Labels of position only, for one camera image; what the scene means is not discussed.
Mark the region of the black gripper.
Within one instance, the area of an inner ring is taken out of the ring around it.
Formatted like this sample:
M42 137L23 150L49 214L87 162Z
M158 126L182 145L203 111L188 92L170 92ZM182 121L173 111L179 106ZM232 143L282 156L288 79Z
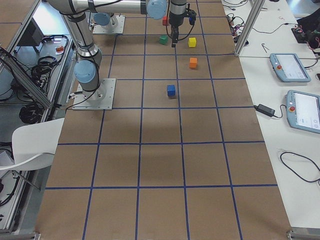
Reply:
M175 48L176 47L176 42L175 40L178 40L179 39L179 27L178 26L174 26L174 25L171 25L170 26L170 29L171 29L171 33L170 33L170 36L171 36L171 47L172 48Z

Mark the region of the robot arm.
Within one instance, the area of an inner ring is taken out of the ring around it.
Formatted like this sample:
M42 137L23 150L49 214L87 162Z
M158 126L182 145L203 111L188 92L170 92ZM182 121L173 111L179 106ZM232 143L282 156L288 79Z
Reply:
M114 14L109 15L108 13L99 12L93 17L95 23L100 25L104 29L113 29L118 26L118 20L114 17Z
M181 40L179 27L184 19L187 18L189 24L194 26L197 15L185 0L49 0L48 3L65 17L67 28L78 44L80 56L91 60L97 54L98 47L89 30L86 12L141 14L155 20L166 16L171 29L167 35L173 48Z

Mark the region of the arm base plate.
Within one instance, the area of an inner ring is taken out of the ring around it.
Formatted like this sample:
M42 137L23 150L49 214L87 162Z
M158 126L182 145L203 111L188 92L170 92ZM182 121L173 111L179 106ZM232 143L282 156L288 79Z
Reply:
M91 30L94 35L122 35L125 26L124 15L114 15L111 17L107 25L99 25L94 23L91 25Z
M72 110L75 111L99 111L112 110L114 93L116 88L115 78L104 78L100 80L100 86L97 91L91 96L89 92L82 92L80 84L77 86L77 91L82 92L74 97Z

